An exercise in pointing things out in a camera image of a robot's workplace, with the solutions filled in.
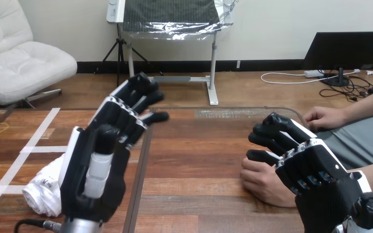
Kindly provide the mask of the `person's hand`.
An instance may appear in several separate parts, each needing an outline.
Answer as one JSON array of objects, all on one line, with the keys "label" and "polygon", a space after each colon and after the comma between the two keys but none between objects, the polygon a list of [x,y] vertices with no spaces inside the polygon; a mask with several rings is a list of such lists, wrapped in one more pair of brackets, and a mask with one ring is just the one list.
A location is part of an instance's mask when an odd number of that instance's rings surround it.
[{"label": "person's hand", "polygon": [[311,108],[304,114],[303,119],[313,132],[335,129],[349,122],[345,110],[318,106]]},{"label": "person's hand", "polygon": [[293,194],[276,175],[272,166],[244,158],[241,163],[240,181],[244,189],[260,201],[283,208],[294,208]]}]

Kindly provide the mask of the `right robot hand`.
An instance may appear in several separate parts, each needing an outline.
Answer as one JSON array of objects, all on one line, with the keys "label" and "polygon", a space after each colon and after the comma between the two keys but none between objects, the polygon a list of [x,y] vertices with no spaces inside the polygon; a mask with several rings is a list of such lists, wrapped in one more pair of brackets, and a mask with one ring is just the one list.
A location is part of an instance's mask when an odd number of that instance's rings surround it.
[{"label": "right robot hand", "polygon": [[274,168],[295,195],[306,233],[373,233],[373,191],[365,174],[349,172],[313,132],[274,112],[248,139],[265,150],[249,150],[247,158]]}]

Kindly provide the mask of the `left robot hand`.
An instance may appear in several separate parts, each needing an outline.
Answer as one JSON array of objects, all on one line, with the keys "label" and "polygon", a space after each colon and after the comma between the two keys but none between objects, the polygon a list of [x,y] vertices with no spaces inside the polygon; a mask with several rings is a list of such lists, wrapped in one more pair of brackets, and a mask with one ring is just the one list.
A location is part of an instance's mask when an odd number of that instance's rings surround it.
[{"label": "left robot hand", "polygon": [[71,133],[59,176],[62,228],[99,230],[121,205],[130,151],[167,112],[146,113],[164,99],[159,83],[141,72],[125,80],[101,103],[84,128]]}]

